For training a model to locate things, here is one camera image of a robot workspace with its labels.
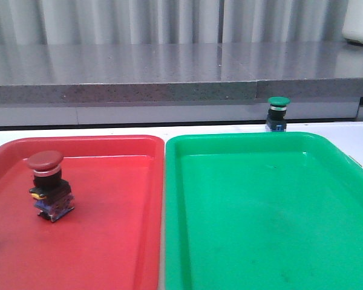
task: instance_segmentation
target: red tray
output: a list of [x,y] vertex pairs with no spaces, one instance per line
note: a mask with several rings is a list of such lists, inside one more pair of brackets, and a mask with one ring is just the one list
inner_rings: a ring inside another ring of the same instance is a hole
[[[26,158],[65,156],[75,209],[37,216]],[[0,147],[0,289],[157,289],[164,143],[151,136],[26,138]]]

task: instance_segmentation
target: white container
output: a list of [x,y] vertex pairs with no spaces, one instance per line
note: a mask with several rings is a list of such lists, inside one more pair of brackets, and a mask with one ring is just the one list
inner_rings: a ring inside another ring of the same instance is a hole
[[363,44],[363,0],[348,0],[342,32],[347,40]]

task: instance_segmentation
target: white table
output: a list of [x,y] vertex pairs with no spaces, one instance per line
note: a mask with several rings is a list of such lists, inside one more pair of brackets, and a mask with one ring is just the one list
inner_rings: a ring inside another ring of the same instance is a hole
[[[64,137],[100,135],[153,135],[167,142],[170,138],[186,134],[218,134],[264,132],[265,126],[184,126],[184,127],[135,127],[108,129],[22,130],[0,131],[0,145],[26,137]],[[363,122],[288,124],[287,131],[310,132],[321,135],[354,158],[363,167]],[[162,248],[160,257],[159,290],[164,289],[164,225],[162,225]]]

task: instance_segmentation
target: plastic tray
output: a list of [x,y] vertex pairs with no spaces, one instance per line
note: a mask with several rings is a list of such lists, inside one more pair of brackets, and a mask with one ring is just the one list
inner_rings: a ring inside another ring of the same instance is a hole
[[166,146],[166,289],[363,289],[363,170],[305,133]]
[[[75,209],[37,216],[25,159],[60,150]],[[163,141],[150,136],[29,138],[0,147],[0,289],[156,290]]]

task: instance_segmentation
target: red mushroom push button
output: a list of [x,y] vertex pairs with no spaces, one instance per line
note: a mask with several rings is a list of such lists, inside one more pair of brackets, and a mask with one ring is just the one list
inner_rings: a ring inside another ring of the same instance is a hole
[[34,187],[31,196],[40,209],[39,216],[55,222],[74,209],[71,187],[62,179],[61,162],[64,156],[59,151],[42,151],[30,156],[27,165],[33,169]]

